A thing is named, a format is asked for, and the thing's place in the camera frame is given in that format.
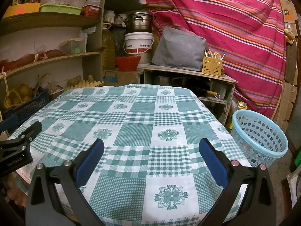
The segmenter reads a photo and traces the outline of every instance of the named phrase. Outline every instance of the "shelf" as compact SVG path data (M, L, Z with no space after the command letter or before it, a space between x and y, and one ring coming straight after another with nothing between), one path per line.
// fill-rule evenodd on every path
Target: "shelf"
M137 0L104 0L104 8L113 10L115 13L128 12L143 9Z
M229 83L235 83L235 84L237 83L236 80L234 80L233 78L231 78L227 75L213 76L213 75L204 74L204 73L199 72L199 71L177 69L177 68L171 68L171 67L165 67L165 66L159 66L159 65L145 66L145 67L142 67L142 69L182 73L182 74L193 75L193 76L207 77L207 78L210 78L210 79L220 80L220 81L229 82Z
M46 60L41 60L37 62L33 62L24 66L21 66L16 69L12 69L8 72L6 72L6 78L12 77L16 74L19 74L23 71L33 69L38 66L46 65L49 63L56 63L59 61L64 61L64 60L69 60L69 59L74 59L74 58L82 58L82 57L88 57L88 56L94 56L94 55L99 55L99 52L89 52L89 53L77 53L77 54L71 54L71 55L66 55L66 56L61 56L61 57L55 57L55 58L50 58Z
M116 28L123 28L123 29L126 29L126 27L122 27L121 25L116 25L114 23L111 23L111 22L107 22L107 21L103 21L104 23L110 23L112 26L110 27L109 30L111 29L116 29Z
M213 103L218 103L227 106L228 103L226 100L221 100L215 97L198 97L199 100L201 101L206 101L206 102L213 102Z
M39 27L69 26L90 28L98 19L69 13L24 13L0 21L0 35Z

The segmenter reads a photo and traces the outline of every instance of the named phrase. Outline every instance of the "red sticker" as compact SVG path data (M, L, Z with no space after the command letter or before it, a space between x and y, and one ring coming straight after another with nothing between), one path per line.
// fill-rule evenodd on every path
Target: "red sticker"
M24 7L19 7L19 8L17 8L16 14L21 14L21 13L23 13L23 9L24 9Z

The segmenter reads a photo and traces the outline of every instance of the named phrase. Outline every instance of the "bucket handle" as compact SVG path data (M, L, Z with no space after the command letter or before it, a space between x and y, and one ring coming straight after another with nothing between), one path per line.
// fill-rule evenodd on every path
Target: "bucket handle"
M153 41L152 41L150 47L149 47L146 51L141 52L141 53L128 53L128 52L126 51L126 49L124 48L125 42L123 43L123 50L124 50L127 54L134 54L134 55L139 55L139 54L142 54L142 53L146 53L146 52L152 47L154 41L155 41L155 39L153 39Z

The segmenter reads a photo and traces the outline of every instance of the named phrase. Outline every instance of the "pot handle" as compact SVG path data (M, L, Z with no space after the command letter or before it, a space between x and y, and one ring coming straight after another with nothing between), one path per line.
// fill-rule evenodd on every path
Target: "pot handle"
M141 19L142 22L143 22L143 18L142 18L141 16L136 16L136 17L134 18L134 20L138 20L138 19Z

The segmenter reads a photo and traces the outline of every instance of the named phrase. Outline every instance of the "wall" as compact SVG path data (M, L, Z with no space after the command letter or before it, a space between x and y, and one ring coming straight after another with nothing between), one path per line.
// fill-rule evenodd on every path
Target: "wall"
M0 60L17 60L25 54L35 53L36 50L45 46L45 50L59 49L63 41L77 38L81 28L77 27L45 27L17 31L0 37ZM51 73L44 78L42 86L45 87L52 79L59 85L65 86L67 80L78 75L82 76L82 59L71 59L57 63L40 66L8 79L9 89L17 88L25 83L34 87L44 73ZM1 83L0 99L5 96L4 82Z

